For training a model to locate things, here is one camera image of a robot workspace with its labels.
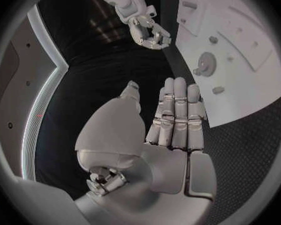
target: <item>white panel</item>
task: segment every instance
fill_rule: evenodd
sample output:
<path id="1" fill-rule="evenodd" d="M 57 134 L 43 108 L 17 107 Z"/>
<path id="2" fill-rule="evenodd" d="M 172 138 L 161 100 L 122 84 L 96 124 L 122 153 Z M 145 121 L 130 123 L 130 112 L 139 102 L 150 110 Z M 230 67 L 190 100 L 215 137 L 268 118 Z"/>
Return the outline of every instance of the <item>white panel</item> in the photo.
<path id="1" fill-rule="evenodd" d="M 241 0 L 208 1 L 194 35 L 187 27 L 192 17 L 178 10 L 176 46 L 199 85 L 210 127 L 226 124 L 273 103 L 281 97 L 281 61 L 262 23 Z M 212 44 L 209 37 L 218 38 Z M 210 77 L 194 75 L 202 53 L 215 55 L 217 67 Z M 213 94 L 213 88 L 224 92 Z"/>

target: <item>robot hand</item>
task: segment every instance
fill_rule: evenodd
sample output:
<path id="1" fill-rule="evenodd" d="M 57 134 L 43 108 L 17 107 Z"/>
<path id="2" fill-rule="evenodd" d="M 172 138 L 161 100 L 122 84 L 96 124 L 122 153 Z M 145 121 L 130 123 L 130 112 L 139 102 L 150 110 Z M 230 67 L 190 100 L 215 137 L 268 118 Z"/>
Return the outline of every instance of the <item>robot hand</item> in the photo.
<path id="1" fill-rule="evenodd" d="M 181 77 L 166 79 L 146 142 L 170 149 L 202 150 L 202 119 L 206 119 L 206 112 L 199 98 L 196 84 L 187 88 Z"/>
<path id="2" fill-rule="evenodd" d="M 145 0 L 104 1 L 113 5 L 120 20 L 128 24 L 136 44 L 153 50 L 161 50 L 170 45 L 171 35 L 152 19 L 157 15 L 153 5 L 147 6 Z"/>

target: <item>led light strip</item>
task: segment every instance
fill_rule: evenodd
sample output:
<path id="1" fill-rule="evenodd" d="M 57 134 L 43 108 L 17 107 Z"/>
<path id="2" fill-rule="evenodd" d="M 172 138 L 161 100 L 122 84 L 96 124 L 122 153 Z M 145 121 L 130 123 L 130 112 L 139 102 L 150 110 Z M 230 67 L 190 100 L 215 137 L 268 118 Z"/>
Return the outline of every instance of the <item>led light strip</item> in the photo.
<path id="1" fill-rule="evenodd" d="M 45 114 L 48 104 L 60 81 L 68 71 L 69 65 L 67 64 L 60 51 L 54 44 L 51 36 L 49 35 L 46 26 L 41 18 L 37 5 L 35 5 L 29 11 L 28 19 L 43 49 L 56 65 L 56 69 L 48 77 L 32 105 L 22 139 L 22 177 L 26 180 L 35 181 L 35 151 L 38 134 L 43 120 L 43 114 Z"/>

